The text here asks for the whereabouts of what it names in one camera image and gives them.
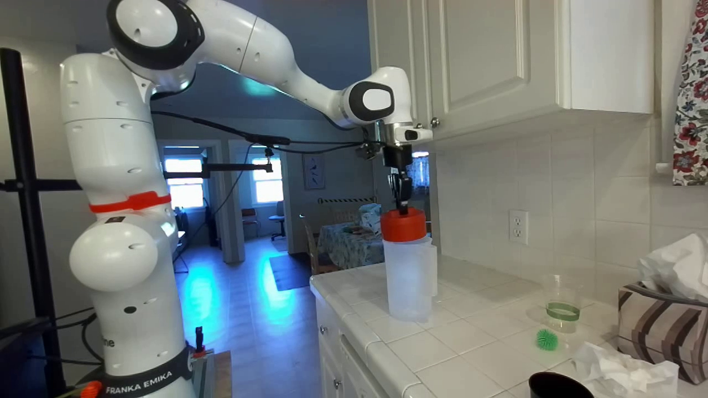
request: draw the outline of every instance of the upper cabinet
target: upper cabinet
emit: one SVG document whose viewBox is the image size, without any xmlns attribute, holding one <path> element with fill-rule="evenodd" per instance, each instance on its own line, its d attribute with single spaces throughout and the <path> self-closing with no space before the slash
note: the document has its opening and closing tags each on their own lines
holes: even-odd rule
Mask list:
<svg viewBox="0 0 708 398">
<path fill-rule="evenodd" d="M 439 139 L 652 113 L 652 25 L 650 0 L 370 0 L 374 66 L 408 69 Z"/>
</svg>

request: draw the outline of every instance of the white cabinet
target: white cabinet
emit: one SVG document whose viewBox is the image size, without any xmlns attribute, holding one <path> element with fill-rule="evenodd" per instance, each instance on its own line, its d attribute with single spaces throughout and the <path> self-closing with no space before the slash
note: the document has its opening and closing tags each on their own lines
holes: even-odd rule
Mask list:
<svg viewBox="0 0 708 398">
<path fill-rule="evenodd" d="M 317 303 L 317 324 L 323 398 L 384 398 L 384 389 L 356 353 L 342 321 L 321 300 Z"/>
<path fill-rule="evenodd" d="M 409 70 L 418 119 L 441 119 L 439 139 L 513 122 L 572 119 L 569 110 L 648 114 L 652 4 L 370 0 L 373 59 Z"/>
</svg>

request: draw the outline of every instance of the white bottle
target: white bottle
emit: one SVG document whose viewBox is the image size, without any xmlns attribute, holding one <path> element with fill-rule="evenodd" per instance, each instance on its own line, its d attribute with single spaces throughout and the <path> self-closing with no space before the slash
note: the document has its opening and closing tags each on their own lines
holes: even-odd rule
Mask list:
<svg viewBox="0 0 708 398">
<path fill-rule="evenodd" d="M 439 255 L 416 207 L 380 217 L 390 314 L 428 321 L 439 292 Z"/>
</svg>

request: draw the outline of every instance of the red bottle cap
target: red bottle cap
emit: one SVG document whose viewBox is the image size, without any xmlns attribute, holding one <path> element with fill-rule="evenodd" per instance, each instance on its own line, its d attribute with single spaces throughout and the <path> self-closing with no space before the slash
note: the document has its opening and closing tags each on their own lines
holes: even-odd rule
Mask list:
<svg viewBox="0 0 708 398">
<path fill-rule="evenodd" d="M 380 217 L 380 234 L 386 240 L 418 240 L 428 234 L 425 213 L 408 207 L 408 213 L 390 209 Z"/>
</svg>

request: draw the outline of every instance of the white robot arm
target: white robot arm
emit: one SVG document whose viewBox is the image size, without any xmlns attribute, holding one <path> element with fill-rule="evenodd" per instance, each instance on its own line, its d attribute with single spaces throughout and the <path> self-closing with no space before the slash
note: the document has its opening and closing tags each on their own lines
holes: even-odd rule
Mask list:
<svg viewBox="0 0 708 398">
<path fill-rule="evenodd" d="M 333 90 L 295 61 L 290 40 L 227 0 L 110 0 L 116 50 L 62 64 L 62 117 L 76 176 L 98 221 L 71 250 L 105 335 L 107 395 L 193 395 L 172 279 L 176 221 L 162 176 L 151 95 L 180 93 L 203 61 L 271 84 L 336 126 L 384 124 L 386 165 L 408 209 L 409 142 L 432 139 L 409 113 L 401 69 Z"/>
</svg>

